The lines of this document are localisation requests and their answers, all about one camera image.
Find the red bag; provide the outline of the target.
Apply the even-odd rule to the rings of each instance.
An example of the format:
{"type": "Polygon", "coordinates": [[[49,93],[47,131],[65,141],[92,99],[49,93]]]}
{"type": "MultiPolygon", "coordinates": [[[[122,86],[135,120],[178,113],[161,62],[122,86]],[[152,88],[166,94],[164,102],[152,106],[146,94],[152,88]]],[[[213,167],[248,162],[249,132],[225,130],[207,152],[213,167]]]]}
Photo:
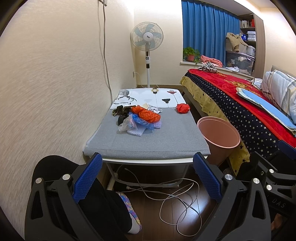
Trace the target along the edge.
{"type": "Polygon", "coordinates": [[[190,106],[188,104],[177,104],[176,106],[177,112],[181,114],[188,113],[190,111],[190,106]]]}

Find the clear plastic bag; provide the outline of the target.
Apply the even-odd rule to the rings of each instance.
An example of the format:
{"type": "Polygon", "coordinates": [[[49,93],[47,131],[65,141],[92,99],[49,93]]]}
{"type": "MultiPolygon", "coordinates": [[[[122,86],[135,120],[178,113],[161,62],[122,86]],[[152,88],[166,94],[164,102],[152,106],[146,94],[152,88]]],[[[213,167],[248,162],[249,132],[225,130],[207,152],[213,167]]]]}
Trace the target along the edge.
{"type": "Polygon", "coordinates": [[[137,125],[133,120],[132,115],[129,115],[124,121],[118,126],[118,130],[122,133],[128,130],[137,129],[137,125]]]}

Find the blue plastic bag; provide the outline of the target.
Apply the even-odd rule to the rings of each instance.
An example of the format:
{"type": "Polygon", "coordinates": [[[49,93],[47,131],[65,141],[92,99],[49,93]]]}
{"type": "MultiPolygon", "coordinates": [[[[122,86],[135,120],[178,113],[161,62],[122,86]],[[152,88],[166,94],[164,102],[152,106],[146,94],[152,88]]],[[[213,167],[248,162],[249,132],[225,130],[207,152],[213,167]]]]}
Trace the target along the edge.
{"type": "Polygon", "coordinates": [[[132,119],[136,124],[139,124],[149,130],[154,129],[154,124],[141,119],[137,114],[132,114],[132,119]]]}

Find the white paper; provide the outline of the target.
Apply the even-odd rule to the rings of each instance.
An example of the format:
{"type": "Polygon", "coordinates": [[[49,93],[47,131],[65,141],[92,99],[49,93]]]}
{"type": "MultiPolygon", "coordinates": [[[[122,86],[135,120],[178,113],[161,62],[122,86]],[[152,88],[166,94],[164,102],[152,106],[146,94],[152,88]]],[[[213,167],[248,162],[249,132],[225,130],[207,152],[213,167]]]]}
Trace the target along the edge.
{"type": "Polygon", "coordinates": [[[156,114],[159,114],[159,113],[161,113],[163,111],[162,109],[160,109],[158,107],[155,107],[155,106],[152,106],[152,105],[149,105],[147,110],[152,111],[153,113],[156,113],[156,114]]]}

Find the cream plastic wrapper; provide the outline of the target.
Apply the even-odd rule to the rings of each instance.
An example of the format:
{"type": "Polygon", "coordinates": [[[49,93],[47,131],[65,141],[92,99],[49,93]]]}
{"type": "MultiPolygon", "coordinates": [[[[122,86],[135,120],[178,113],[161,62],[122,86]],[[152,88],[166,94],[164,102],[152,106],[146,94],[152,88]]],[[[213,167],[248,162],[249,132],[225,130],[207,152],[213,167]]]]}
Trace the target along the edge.
{"type": "Polygon", "coordinates": [[[144,103],[144,104],[142,105],[142,107],[145,108],[145,109],[148,109],[149,105],[148,105],[147,103],[144,103]]]}

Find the pink trash bin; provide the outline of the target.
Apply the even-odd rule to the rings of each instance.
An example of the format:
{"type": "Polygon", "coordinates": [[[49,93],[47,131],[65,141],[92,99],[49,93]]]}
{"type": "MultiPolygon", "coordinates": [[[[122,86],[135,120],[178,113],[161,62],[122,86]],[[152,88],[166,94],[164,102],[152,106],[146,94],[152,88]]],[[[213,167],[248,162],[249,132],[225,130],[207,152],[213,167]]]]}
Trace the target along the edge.
{"type": "Polygon", "coordinates": [[[198,120],[197,127],[209,146],[210,164],[221,165],[241,142],[236,128],[221,118],[205,116],[198,120]]]}

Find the red patterned bed blanket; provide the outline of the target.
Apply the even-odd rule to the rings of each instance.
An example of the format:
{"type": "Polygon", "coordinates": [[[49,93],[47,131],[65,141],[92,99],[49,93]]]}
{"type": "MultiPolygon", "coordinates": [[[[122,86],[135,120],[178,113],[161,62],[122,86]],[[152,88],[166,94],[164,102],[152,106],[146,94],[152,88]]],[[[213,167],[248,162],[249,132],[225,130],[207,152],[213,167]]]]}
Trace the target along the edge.
{"type": "Polygon", "coordinates": [[[236,93],[238,88],[243,88],[264,97],[249,81],[220,72],[190,69],[180,84],[198,102],[202,112],[228,121],[238,130],[241,142],[229,156],[234,174],[238,173],[242,163],[249,162],[254,151],[268,158],[278,150],[279,141],[295,146],[295,136],[291,131],[236,93]]]}

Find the light blue folded sheet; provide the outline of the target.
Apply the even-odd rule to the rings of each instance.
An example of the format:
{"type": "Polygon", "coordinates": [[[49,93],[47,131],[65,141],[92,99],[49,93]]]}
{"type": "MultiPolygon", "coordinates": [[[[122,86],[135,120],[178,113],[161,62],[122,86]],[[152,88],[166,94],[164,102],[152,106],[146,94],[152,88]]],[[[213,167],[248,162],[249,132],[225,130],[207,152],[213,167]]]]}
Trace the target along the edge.
{"type": "Polygon", "coordinates": [[[255,104],[256,106],[264,109],[270,116],[276,119],[295,136],[295,124],[275,106],[257,96],[256,94],[243,88],[237,87],[236,94],[255,104]]]}

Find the black trouser leg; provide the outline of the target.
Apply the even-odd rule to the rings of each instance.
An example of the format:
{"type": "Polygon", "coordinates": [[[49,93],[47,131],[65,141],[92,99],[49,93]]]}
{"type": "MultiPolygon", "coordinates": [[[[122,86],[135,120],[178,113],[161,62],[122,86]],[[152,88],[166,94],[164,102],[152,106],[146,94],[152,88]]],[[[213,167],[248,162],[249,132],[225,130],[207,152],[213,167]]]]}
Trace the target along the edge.
{"type": "MultiPolygon", "coordinates": [[[[39,177],[45,181],[58,180],[63,174],[72,174],[78,166],[61,156],[44,157],[34,169],[31,187],[39,177]]],[[[131,229],[132,220],[126,205],[116,192],[106,190],[97,177],[78,205],[102,240],[127,240],[125,235],[131,229]]]]}

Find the white folding table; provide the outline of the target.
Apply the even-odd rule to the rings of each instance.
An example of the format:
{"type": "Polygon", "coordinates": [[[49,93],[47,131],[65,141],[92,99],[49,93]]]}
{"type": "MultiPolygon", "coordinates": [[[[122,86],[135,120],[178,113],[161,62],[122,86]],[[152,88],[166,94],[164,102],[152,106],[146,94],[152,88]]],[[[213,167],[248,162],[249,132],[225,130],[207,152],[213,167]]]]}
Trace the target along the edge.
{"type": "Polygon", "coordinates": [[[175,188],[186,177],[192,158],[163,160],[120,160],[105,158],[111,180],[108,189],[175,188]]]}

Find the plaid white pillow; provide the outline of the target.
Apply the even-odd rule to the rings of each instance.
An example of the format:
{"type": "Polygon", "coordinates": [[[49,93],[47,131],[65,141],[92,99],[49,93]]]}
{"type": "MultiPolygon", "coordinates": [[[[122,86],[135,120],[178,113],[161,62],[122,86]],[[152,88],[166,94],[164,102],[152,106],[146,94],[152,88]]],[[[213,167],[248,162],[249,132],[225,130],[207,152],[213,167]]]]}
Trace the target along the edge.
{"type": "Polygon", "coordinates": [[[261,91],[264,96],[295,123],[295,78],[281,71],[267,71],[261,91]]]}

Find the colourful slipper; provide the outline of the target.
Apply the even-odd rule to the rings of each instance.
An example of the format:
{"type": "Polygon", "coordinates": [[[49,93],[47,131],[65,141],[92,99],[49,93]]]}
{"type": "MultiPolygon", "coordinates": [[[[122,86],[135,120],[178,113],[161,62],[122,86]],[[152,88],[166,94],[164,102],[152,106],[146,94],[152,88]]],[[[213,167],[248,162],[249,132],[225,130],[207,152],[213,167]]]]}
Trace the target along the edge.
{"type": "Polygon", "coordinates": [[[131,226],[131,229],[128,231],[128,233],[132,235],[138,234],[142,229],[142,224],[135,210],[133,209],[132,203],[124,193],[117,192],[117,194],[121,197],[121,199],[125,203],[128,213],[130,215],[130,218],[132,220],[132,226],[131,226]]]}

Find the grey table cloth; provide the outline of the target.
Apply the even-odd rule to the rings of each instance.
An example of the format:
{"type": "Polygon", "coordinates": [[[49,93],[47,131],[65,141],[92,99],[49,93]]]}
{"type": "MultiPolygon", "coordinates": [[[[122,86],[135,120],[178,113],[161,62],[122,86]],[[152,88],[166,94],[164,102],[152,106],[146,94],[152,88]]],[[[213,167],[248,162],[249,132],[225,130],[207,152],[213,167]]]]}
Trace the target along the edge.
{"type": "Polygon", "coordinates": [[[163,160],[192,158],[200,152],[210,154],[209,146],[191,113],[177,112],[177,104],[185,103],[180,91],[173,88],[121,89],[97,131],[87,141],[83,154],[95,152],[105,159],[163,160]],[[142,106],[144,103],[162,109],[162,126],[141,137],[118,130],[118,117],[112,115],[117,106],[142,106]]]}

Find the grey storage bin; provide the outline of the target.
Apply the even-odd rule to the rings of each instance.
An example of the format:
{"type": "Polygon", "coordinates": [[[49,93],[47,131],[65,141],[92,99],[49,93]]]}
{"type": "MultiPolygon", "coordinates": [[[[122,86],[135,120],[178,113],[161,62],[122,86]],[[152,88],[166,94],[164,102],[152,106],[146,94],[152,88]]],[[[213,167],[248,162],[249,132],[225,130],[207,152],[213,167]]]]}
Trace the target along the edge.
{"type": "Polygon", "coordinates": [[[226,66],[234,68],[236,72],[251,75],[255,58],[239,52],[226,52],[226,66]]]}

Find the zebra striped cloth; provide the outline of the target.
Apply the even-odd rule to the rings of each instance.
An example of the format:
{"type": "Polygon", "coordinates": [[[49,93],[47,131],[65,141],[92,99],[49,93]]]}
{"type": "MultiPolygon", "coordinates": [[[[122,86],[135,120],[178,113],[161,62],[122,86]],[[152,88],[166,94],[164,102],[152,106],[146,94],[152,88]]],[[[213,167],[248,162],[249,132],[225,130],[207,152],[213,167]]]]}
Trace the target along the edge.
{"type": "Polygon", "coordinates": [[[217,73],[218,72],[216,66],[211,62],[207,62],[207,63],[203,64],[198,69],[201,71],[204,71],[204,72],[209,72],[209,73],[217,73]]]}

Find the pink folded cloth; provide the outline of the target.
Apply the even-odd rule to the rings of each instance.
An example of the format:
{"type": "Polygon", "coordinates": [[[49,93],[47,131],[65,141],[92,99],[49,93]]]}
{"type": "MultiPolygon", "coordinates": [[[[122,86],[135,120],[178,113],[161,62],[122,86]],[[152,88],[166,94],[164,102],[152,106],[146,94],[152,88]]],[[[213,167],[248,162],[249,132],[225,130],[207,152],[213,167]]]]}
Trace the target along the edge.
{"type": "Polygon", "coordinates": [[[220,60],[218,60],[218,59],[215,59],[215,58],[210,58],[210,57],[201,55],[200,60],[201,60],[202,63],[205,63],[205,64],[206,63],[211,63],[216,67],[223,67],[222,62],[220,60]]]}

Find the tan jacket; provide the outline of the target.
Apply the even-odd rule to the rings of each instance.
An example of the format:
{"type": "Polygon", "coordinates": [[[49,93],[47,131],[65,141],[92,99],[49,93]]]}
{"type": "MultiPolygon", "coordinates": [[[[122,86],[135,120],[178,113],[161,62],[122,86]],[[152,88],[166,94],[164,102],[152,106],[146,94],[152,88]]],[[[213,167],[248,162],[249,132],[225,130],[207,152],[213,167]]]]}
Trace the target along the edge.
{"type": "Polygon", "coordinates": [[[241,36],[235,35],[234,33],[227,33],[226,34],[226,47],[232,48],[232,52],[240,52],[240,53],[246,53],[248,44],[246,44],[241,36]]]}

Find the potted green plant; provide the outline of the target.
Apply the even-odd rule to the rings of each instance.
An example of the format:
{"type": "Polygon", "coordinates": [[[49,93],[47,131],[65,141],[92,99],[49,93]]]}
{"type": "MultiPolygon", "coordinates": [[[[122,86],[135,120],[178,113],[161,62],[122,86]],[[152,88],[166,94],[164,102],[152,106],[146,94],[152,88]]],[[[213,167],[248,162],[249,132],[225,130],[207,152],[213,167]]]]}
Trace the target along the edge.
{"type": "Polygon", "coordinates": [[[183,60],[188,62],[199,63],[201,54],[199,50],[192,47],[186,47],[183,49],[183,60]]]}

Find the wooden bookshelf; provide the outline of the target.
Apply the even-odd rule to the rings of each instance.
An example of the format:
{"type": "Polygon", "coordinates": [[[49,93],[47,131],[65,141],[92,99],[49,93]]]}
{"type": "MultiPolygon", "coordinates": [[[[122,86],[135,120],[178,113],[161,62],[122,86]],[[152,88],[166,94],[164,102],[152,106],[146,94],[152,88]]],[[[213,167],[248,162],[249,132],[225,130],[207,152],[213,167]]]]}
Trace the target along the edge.
{"type": "Polygon", "coordinates": [[[263,20],[254,13],[240,15],[240,32],[246,43],[255,48],[255,61],[251,75],[262,78],[265,66],[265,30],[263,20]]]}

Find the blue curtain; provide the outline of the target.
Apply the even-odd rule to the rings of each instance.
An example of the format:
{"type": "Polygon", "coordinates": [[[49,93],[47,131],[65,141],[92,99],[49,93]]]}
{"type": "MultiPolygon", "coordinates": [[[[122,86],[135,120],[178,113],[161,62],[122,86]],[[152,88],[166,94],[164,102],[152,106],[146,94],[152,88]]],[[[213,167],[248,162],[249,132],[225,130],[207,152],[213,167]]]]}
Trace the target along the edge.
{"type": "Polygon", "coordinates": [[[233,13],[201,1],[181,1],[183,48],[218,59],[226,65],[226,35],[239,34],[240,20],[233,13]]]}

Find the white standing fan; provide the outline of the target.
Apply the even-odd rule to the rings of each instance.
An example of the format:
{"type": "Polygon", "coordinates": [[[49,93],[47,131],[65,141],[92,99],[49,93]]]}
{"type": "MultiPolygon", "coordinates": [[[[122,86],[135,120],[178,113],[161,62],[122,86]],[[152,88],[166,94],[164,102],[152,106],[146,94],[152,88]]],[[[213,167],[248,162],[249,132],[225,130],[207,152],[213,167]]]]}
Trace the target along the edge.
{"type": "Polygon", "coordinates": [[[151,54],[163,42],[164,34],[160,26],[153,22],[142,22],[136,25],[130,34],[132,44],[144,51],[145,68],[147,71],[147,87],[151,83],[151,54]]]}

